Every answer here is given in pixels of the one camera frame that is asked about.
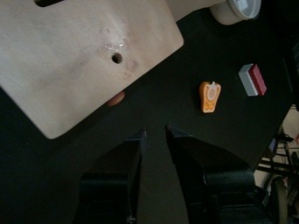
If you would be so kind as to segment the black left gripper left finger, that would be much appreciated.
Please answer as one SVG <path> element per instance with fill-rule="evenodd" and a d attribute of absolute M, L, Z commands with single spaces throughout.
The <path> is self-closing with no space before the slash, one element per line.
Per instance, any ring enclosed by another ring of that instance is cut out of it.
<path fill-rule="evenodd" d="M 138 224 L 139 182 L 146 130 L 108 151 L 79 183 L 79 207 L 72 224 Z"/>

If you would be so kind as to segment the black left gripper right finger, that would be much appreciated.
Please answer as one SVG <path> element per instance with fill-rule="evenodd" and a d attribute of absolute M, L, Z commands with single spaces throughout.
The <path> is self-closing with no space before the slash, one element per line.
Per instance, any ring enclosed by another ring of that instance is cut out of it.
<path fill-rule="evenodd" d="M 173 126 L 166 139 L 190 224 L 274 224 L 245 160 Z"/>

